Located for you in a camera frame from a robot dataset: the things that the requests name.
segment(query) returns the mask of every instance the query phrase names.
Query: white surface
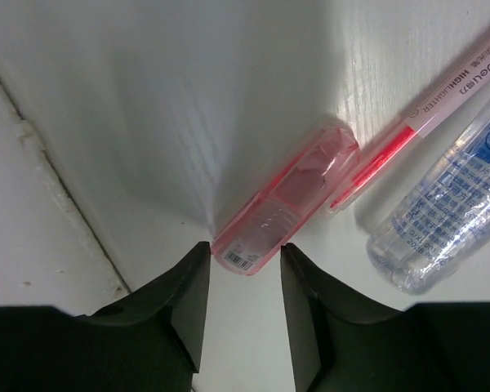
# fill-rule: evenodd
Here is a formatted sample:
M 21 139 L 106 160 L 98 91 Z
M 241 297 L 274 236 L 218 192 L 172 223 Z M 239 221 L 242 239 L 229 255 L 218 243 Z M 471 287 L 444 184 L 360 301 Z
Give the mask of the white surface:
M 139 287 L 207 239 L 220 208 L 243 204 L 320 114 L 366 144 L 488 26 L 490 0 L 2 0 L 0 71 Z M 361 292 L 416 301 L 374 274 L 363 227 L 487 94 L 429 137 L 432 156 L 417 150 L 421 165 L 381 183 L 386 203 L 376 189 L 332 222 L 313 219 L 296 244 Z M 293 390 L 278 268 L 237 278 L 214 265 L 198 392 Z M 490 299 L 490 260 L 422 299 L 470 298 Z
M 0 95 L 0 305 L 83 314 L 124 293 L 32 128 Z

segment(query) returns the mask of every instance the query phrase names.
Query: transparent bottle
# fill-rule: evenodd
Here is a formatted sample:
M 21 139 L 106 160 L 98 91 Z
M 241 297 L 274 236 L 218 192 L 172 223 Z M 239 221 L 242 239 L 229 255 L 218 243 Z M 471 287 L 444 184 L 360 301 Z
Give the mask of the transparent bottle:
M 490 101 L 367 242 L 371 262 L 422 294 L 490 240 Z

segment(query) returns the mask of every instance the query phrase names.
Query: pink plastic container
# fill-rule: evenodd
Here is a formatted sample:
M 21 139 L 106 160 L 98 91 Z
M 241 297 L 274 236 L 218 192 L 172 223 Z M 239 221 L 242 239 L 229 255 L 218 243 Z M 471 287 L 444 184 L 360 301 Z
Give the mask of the pink plastic container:
M 330 197 L 358 160 L 352 131 L 324 128 L 216 236 L 212 254 L 236 274 L 255 274 Z

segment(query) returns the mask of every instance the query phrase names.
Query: barcode label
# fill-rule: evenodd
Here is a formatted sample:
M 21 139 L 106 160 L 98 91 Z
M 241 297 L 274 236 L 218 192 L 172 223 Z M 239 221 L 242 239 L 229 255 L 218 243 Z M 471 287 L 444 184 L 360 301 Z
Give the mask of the barcode label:
M 232 264 L 236 265 L 237 267 L 245 271 L 251 268 L 252 265 L 254 264 L 251 261 L 247 261 L 243 259 L 241 256 L 237 255 L 234 252 L 227 252 L 224 259 L 230 261 Z

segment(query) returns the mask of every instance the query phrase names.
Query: red pen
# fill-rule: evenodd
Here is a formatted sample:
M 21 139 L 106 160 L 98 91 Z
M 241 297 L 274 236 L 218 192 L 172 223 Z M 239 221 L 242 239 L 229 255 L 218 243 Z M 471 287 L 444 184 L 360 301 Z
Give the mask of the red pen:
M 341 182 L 329 199 L 331 212 L 346 208 L 361 194 L 370 180 L 414 138 L 423 138 L 431 133 L 490 80 L 490 38 L 469 58 L 397 127 L 392 128 L 381 141 L 382 147 L 363 158 Z

